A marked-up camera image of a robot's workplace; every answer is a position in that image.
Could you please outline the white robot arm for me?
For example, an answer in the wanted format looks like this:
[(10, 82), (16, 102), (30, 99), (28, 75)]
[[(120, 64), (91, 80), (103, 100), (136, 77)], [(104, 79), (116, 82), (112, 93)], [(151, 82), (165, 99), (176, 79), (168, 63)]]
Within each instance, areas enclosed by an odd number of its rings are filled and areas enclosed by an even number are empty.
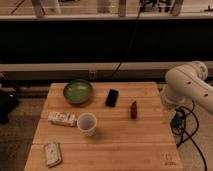
[(165, 74), (166, 85), (161, 98), (167, 108), (181, 106), (185, 99), (191, 99), (213, 115), (213, 87), (205, 82), (207, 66), (192, 61), (176, 66)]

